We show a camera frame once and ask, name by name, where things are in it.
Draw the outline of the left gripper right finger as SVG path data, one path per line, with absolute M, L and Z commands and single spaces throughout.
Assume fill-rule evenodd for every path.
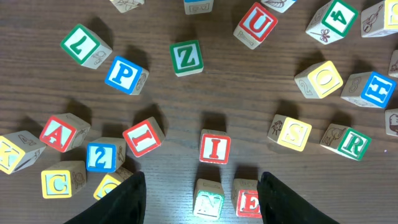
M 338 224 L 270 172 L 262 173 L 257 192 L 266 224 Z

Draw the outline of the red E block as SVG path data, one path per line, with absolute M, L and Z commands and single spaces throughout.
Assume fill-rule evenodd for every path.
M 262 218 L 256 180 L 234 179 L 231 199 L 237 217 Z

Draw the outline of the green N block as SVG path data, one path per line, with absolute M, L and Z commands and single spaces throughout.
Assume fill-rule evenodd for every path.
M 198 179 L 193 197 L 193 215 L 207 220 L 218 220 L 224 200 L 224 190 L 220 182 Z

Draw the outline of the green R block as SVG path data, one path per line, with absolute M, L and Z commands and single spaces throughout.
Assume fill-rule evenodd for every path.
M 320 145 L 348 159 L 361 161 L 372 139 L 349 127 L 330 124 L 320 140 Z

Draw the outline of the red U block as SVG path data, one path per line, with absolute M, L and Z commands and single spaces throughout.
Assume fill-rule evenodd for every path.
M 277 23 L 273 14 L 255 2 L 238 23 L 233 35 L 246 47 L 254 50 L 264 42 Z

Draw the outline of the red I block left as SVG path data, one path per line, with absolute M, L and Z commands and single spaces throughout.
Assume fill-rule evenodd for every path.
M 127 145 L 136 157 L 160 147 L 165 139 L 159 124 L 154 117 L 143 120 L 123 132 Z

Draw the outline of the red i block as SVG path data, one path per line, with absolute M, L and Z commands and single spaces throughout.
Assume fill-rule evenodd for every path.
M 227 164 L 231 138 L 223 131 L 202 129 L 200 136 L 200 162 Z
M 136 157 L 160 147 L 165 139 L 159 124 L 154 117 L 143 120 L 123 132 L 127 145 Z

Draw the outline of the yellow S block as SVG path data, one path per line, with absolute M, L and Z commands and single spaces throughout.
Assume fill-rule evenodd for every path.
M 271 122 L 267 137 L 284 147 L 302 152 L 307 144 L 312 125 L 276 114 Z

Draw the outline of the red I block centre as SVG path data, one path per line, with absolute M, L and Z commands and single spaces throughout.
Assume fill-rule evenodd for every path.
M 223 131 L 202 129 L 200 136 L 200 162 L 227 164 L 231 138 Z

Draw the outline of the yellow K block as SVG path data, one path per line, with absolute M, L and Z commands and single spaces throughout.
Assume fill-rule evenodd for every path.
M 36 162 L 46 148 L 40 139 L 28 131 L 1 136 L 1 170 L 12 174 Z

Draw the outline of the blue P block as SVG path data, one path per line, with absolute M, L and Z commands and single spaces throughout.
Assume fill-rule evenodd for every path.
M 104 82 L 127 95 L 139 95 L 148 77 L 148 70 L 117 56 Z

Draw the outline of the yellow O block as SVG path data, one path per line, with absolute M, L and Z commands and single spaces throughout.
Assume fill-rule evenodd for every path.
M 316 63 L 294 76 L 294 81 L 307 99 L 322 99 L 343 85 L 332 61 Z

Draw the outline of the yellow block centre right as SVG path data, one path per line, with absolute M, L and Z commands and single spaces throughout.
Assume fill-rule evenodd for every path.
M 385 110 L 386 134 L 397 137 L 398 133 L 398 109 Z

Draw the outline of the green Z block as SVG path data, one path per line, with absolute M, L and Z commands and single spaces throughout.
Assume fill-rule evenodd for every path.
M 198 40 L 174 43 L 169 49 L 176 76 L 184 77 L 203 71 L 204 64 Z

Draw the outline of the blue L block right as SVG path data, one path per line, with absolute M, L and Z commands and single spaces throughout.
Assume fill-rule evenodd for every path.
M 279 13 L 284 13 L 296 0 L 261 0 L 261 3 Z

